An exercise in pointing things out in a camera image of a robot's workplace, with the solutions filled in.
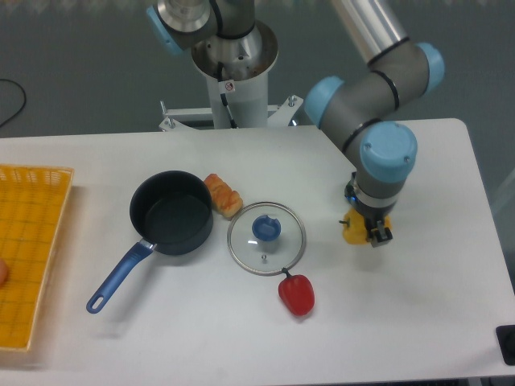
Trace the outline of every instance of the yellow plastic basket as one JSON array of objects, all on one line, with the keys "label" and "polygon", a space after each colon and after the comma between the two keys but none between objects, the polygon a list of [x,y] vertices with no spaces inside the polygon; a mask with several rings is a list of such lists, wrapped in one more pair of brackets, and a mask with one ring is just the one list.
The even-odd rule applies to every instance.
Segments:
[{"label": "yellow plastic basket", "polygon": [[0,350],[26,351],[73,169],[0,165]]}]

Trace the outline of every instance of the metal bracket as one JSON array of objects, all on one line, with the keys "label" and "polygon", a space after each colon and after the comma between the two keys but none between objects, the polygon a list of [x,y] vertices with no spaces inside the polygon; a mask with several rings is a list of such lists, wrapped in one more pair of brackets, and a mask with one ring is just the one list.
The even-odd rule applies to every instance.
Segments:
[{"label": "metal bracket", "polygon": [[[304,99],[291,95],[282,105],[268,106],[268,127],[296,126],[295,114]],[[188,131],[195,129],[212,129],[212,111],[210,108],[167,109],[161,103],[163,121],[159,124],[161,131]]]}]

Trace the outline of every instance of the lid knob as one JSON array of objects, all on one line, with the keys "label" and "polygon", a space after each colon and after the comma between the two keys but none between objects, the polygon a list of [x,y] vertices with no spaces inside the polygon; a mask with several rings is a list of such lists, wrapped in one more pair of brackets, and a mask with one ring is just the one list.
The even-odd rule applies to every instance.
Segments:
[{"label": "lid knob", "polygon": [[252,233],[261,241],[274,241],[281,234],[281,223],[268,215],[259,216],[252,224]]}]

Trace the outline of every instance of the black cable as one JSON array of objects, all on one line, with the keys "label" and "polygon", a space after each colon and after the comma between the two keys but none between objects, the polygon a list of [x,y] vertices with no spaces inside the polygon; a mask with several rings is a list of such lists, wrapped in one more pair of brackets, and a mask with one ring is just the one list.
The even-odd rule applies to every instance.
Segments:
[{"label": "black cable", "polygon": [[[218,68],[216,70],[216,78],[218,83],[223,81],[222,79],[222,71],[224,69],[224,64],[222,62],[218,62]],[[225,107],[225,111],[227,111],[227,116],[229,118],[229,123],[231,124],[232,129],[237,129],[238,125],[236,121],[234,121],[233,114],[231,113],[231,109],[229,108],[229,103],[227,102],[227,97],[225,96],[225,92],[220,93],[220,98],[222,100],[222,105]]]},{"label": "black cable", "polygon": [[27,94],[25,93],[25,88],[23,88],[23,86],[18,83],[18,82],[15,82],[14,80],[11,80],[11,79],[5,79],[5,78],[0,78],[0,82],[7,82],[7,83],[11,83],[11,84],[14,84],[15,86],[17,86],[20,91],[22,92],[23,94],[23,103],[22,103],[22,106],[18,109],[18,111],[16,113],[14,113],[13,115],[11,115],[10,117],[8,117],[4,122],[1,122],[0,123],[0,128],[2,126],[4,126],[7,122],[15,119],[21,112],[22,110],[25,108],[25,105],[27,104]]}]

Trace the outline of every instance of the blue handle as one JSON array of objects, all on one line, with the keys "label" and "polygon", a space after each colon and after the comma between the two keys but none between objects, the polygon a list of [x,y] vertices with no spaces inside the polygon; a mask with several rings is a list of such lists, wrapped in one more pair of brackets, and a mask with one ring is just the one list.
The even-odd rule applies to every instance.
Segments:
[{"label": "blue handle", "polygon": [[141,244],[141,242],[136,243],[120,260],[117,266],[114,267],[113,272],[104,280],[102,285],[97,289],[97,292],[89,299],[86,310],[91,314],[100,312],[132,268],[145,257],[152,254],[152,252],[153,250],[151,248],[147,248],[145,245]]}]

